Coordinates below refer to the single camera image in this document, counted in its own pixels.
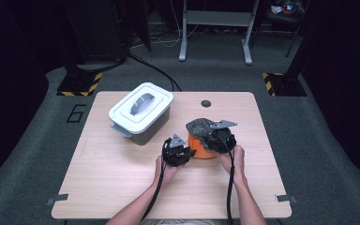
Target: table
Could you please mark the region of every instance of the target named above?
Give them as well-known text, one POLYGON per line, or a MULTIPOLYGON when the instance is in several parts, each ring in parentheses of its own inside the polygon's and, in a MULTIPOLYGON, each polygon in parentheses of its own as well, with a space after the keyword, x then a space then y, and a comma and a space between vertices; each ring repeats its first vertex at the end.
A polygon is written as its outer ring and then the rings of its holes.
MULTIPOLYGON (((69 164, 52 216, 57 219, 111 218, 152 183, 163 142, 177 134, 187 141, 186 123, 196 118, 234 121, 237 142, 246 149, 246 175, 265 218, 287 218, 289 202, 255 97, 246 92, 174 92, 170 118, 143 146, 112 130, 108 111, 128 92, 99 92, 69 164), (211 101, 209 108, 201 104, 211 101)), ((217 158, 190 162, 159 192, 147 219, 226 219, 229 175, 217 158)), ((235 190, 232 217, 239 218, 235 190)))
POLYGON ((242 49, 244 51, 245 63, 252 64, 250 55, 249 40, 256 17, 259 0, 254 0, 251 12, 225 12, 225 11, 204 11, 204 10, 188 10, 187 0, 183 5, 183 36, 180 47, 179 61, 186 61, 187 44, 188 44, 188 24, 203 25, 224 25, 224 26, 244 26, 247 27, 245 38, 241 40, 242 49))

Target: black cable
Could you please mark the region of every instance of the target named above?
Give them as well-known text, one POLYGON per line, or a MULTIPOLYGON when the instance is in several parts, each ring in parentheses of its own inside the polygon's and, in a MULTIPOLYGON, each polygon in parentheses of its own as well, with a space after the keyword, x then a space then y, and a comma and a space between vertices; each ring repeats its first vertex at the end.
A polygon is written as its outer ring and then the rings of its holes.
MULTIPOLYGON (((171 34, 169 34, 168 32, 161 32, 159 34, 155 34, 155 35, 150 35, 150 40, 159 40, 161 43, 165 42, 165 38, 175 38, 174 36, 171 36, 171 34)), ((133 42, 130 45, 130 49, 134 48, 134 47, 138 47, 140 45, 143 45, 143 42, 135 37, 135 39, 133 40, 133 42)))
POLYGON ((278 222, 280 225, 285 225, 285 224, 283 224, 283 222, 282 222, 281 220, 279 220, 278 218, 277 218, 277 222, 278 222))
POLYGON ((153 199, 151 200, 150 204, 147 207, 147 210, 145 210, 144 215, 142 216, 142 220, 145 219, 145 217, 147 217, 147 215, 150 213, 151 209, 154 206, 154 203, 158 197, 159 194, 159 190, 160 190, 160 186, 162 185, 162 181, 163 181, 163 174, 165 173, 165 169, 166 169, 166 163, 165 166, 163 165, 163 159, 160 163, 160 176, 159 176, 159 181, 157 182, 157 189, 154 193, 153 199))
POLYGON ((233 225, 233 216, 231 214, 231 195, 233 192, 233 175, 235 171, 235 167, 233 166, 233 158, 235 155, 233 156, 233 154, 229 149, 229 146, 218 135, 216 135, 216 137, 219 138, 224 143, 224 146, 226 146, 226 150, 228 151, 231 159, 230 181, 229 181, 229 188, 227 190, 227 218, 228 218, 228 223, 230 225, 233 225))
POLYGON ((153 68, 154 70, 160 72, 161 74, 163 74, 166 78, 168 78, 168 80, 171 82, 172 84, 172 91, 174 91, 174 86, 176 85, 176 88, 178 91, 182 91, 180 86, 178 85, 178 83, 171 77, 169 76, 167 73, 165 73, 164 71, 162 71, 161 69, 147 63, 146 61, 144 61, 143 59, 141 59, 141 57, 137 56, 137 55, 134 55, 132 54, 131 52, 128 53, 128 56, 132 59, 134 59, 135 61, 141 63, 141 64, 144 64, 150 68, 153 68))

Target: wrist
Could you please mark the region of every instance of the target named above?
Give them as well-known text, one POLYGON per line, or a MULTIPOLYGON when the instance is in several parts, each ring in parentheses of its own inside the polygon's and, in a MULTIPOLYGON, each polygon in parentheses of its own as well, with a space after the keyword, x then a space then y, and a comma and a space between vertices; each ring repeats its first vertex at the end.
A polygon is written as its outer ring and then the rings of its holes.
POLYGON ((240 187, 248 188, 248 180, 243 174, 235 176, 233 178, 233 184, 235 185, 235 188, 240 188, 240 187))
POLYGON ((158 187, 158 180, 154 180, 154 182, 150 185, 149 188, 151 188, 151 189, 157 189, 157 187, 158 187))

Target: white plastic container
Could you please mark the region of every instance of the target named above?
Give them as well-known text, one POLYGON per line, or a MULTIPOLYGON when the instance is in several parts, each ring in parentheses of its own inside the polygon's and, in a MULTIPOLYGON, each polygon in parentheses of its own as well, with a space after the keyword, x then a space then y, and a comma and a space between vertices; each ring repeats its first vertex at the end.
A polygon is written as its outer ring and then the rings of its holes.
POLYGON ((144 145, 169 120, 173 94, 150 82, 139 85, 109 111, 112 128, 144 145))

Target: cord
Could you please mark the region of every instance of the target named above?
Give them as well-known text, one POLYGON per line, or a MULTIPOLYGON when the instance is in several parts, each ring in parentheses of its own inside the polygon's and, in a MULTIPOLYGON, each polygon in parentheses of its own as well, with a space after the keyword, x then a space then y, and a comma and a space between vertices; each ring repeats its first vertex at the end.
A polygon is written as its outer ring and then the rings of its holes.
POLYGON ((145 213, 142 216, 142 221, 150 213, 151 209, 154 206, 155 201, 157 200, 157 196, 159 194, 160 186, 162 185, 163 174, 165 173, 165 169, 166 169, 166 163, 164 163, 164 160, 162 159, 162 161, 160 163, 160 176, 159 176, 159 181, 157 182, 157 189, 156 189, 156 191, 154 193, 153 199, 151 200, 150 204, 147 207, 147 210, 145 210, 145 213))
MULTIPOLYGON (((205 7, 206 7, 206 0, 204 0, 204 2, 203 2, 202 11, 205 10, 205 7)), ((198 28, 198 26, 199 26, 199 25, 196 25, 196 26, 194 27, 194 29, 192 29, 192 31, 187 35, 187 38, 188 38, 190 35, 192 35, 192 33, 194 33, 194 31, 198 28)))
POLYGON ((157 40, 160 41, 160 43, 165 46, 165 47, 173 47, 175 44, 177 44, 177 42, 179 42, 181 40, 181 34, 180 34, 180 25, 179 25, 179 22, 177 21, 177 17, 176 17, 176 14, 174 13, 174 7, 173 7, 173 0, 171 0, 171 7, 172 7, 172 13, 173 13, 173 16, 174 16, 174 20, 176 21, 176 25, 177 25, 177 31, 178 31, 178 37, 177 37, 177 40, 174 42, 174 44, 172 45, 166 45, 164 44, 164 41, 162 41, 160 38, 157 38, 157 40))
POLYGON ((224 143, 224 146, 226 146, 226 150, 228 151, 231 159, 229 188, 227 190, 227 218, 228 218, 228 224, 233 225, 233 216, 231 214, 231 195, 233 192, 233 174, 235 171, 235 167, 233 166, 234 156, 231 153, 229 146, 218 135, 216 135, 216 137, 219 138, 224 143))
MULTIPOLYGON (((151 41, 151 44, 162 44, 166 47, 172 47, 174 46, 176 43, 178 43, 179 40, 182 40, 181 38, 178 39, 171 39, 171 40, 164 40, 164 38, 175 38, 174 36, 171 36, 171 33, 168 33, 168 31, 164 31, 165 29, 162 28, 162 32, 161 34, 157 34, 157 35, 152 35, 150 36, 151 40, 158 40, 158 41, 151 41), (173 45, 168 46, 165 45, 164 43, 171 43, 171 42, 175 42, 173 45)), ((155 28, 151 29, 150 32, 157 32, 158 30, 156 30, 155 28)), ((210 37, 217 37, 217 36, 227 36, 229 34, 231 34, 232 32, 222 32, 222 33, 215 33, 215 34, 203 34, 201 35, 200 32, 195 32, 195 28, 187 35, 187 39, 188 40, 197 40, 199 38, 210 38, 210 37)), ((136 49, 139 48, 141 46, 143 46, 144 44, 140 41, 139 38, 135 37, 135 40, 133 40, 133 42, 131 43, 131 47, 129 47, 130 49, 136 49)))
POLYGON ((277 218, 277 222, 278 222, 280 225, 285 225, 285 224, 283 224, 283 222, 282 222, 281 220, 279 220, 278 218, 277 218))
POLYGON ((160 72, 161 74, 163 74, 166 78, 169 79, 169 81, 171 82, 172 84, 172 91, 174 91, 174 86, 176 85, 176 88, 177 88, 177 91, 182 91, 180 86, 178 85, 178 83, 171 77, 169 76, 167 73, 165 73, 164 71, 162 71, 161 69, 147 63, 146 61, 144 61, 143 59, 141 59, 141 57, 137 56, 137 55, 134 55, 132 54, 131 52, 128 53, 128 56, 132 59, 134 59, 135 61, 141 63, 141 64, 144 64, 150 68, 153 68, 154 70, 160 72))

